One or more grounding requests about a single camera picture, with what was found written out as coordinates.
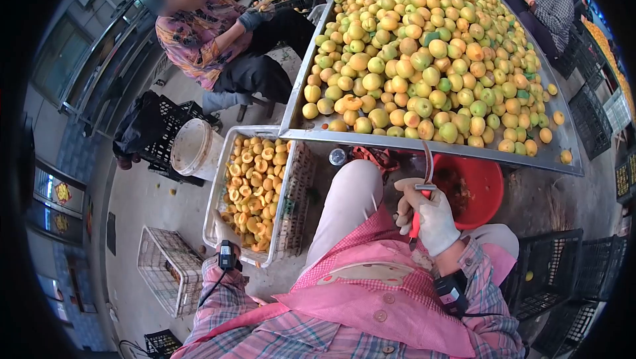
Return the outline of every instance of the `pink apron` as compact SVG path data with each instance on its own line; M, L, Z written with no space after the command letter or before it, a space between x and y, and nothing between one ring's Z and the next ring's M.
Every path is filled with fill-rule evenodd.
M275 295L278 302L239 315L188 346L293 310L417 349L474 357L464 323L443 311L433 277L422 267L421 259L427 258L424 247L418 241L415 252L410 252L407 239L393 228L393 219L381 205L307 268L289 293ZM514 265L513 257L495 244L484 244L483 251L493 255L493 268L499 268L493 282L501 283ZM183 347L171 359L182 355Z

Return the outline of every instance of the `pink plaid shirt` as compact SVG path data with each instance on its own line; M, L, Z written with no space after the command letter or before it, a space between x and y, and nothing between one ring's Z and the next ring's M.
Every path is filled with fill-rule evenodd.
M214 256L203 263L203 291L206 294L221 276ZM509 315L499 288L490 280L489 258L473 238L458 265L466 275L468 313L500 313L465 317L469 338L478 358L523 357L518 321ZM210 332L220 324L258 307L245 294L246 278L238 271L226 275L195 315L194 329L185 344ZM299 358L299 357L447 357L435 351L415 349L398 341L382 339L327 322L298 311L289 311L256 325L217 335L197 347L186 348L184 358Z

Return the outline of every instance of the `hand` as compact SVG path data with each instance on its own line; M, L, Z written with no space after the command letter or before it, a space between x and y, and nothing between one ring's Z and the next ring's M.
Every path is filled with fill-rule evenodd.
M224 240L229 240L234 243L236 247L240 250L241 248L241 240L240 236L237 235L232 228L221 218L221 214L218 210L213 209L210 210L212 216L214 218L215 228L214 231L216 233L216 241L218 244L221 244Z
M421 192L413 188L416 183L425 183L425 181L424 179L404 179L395 182L395 189L404 192L404 196L397 204L396 225L400 227L400 234L408 234L412 222L409 213L413 210L418 212L420 216L418 237L430 256L435 257L455 243L460 233L455 227L450 204L444 192L435 189L431 193L431 198L426 199Z

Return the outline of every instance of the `cord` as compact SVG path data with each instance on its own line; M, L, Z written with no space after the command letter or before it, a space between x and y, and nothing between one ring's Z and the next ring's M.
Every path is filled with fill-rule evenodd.
M228 272L227 269L223 269L223 273L221 274L221 277L219 278L218 281L216 281L216 283L212 287L212 290L208 291L207 294L205 294L205 297L201 297L199 299L198 305L196 306L197 308L200 308L203 305L203 303L205 302L205 300L207 300L210 297L210 295L212 294L214 289L219 285L219 283L221 283L221 280L223 280L223 278L225 277L225 274L227 274L227 272Z
M147 351L147 350L145 350L145 349L142 349L142 348L141 348L139 345L137 345L136 343L131 342L131 341L128 341L128 340L120 340L120 341L119 341L119 344L117 345L117 347L119 348L119 350L120 350L122 353L123 353L122 345L123 345L124 343L125 343L125 345L126 345L126 346L128 346L128 347L132 347L132 348L138 349L139 351L143 352L143 353L144 353L144 355L142 355L142 356L146 356L146 357L148 357L148 358L150 357L150 352L148 352L148 351Z

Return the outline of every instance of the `light pants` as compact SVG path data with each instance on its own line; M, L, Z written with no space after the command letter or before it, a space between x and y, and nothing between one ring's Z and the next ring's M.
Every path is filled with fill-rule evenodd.
M365 222L382 202L383 193L382 174L375 164L362 159L345 164L331 183L305 267L313 265ZM479 243L497 244L515 259L519 256L519 240L504 224L463 231L461 237L465 236L472 236Z

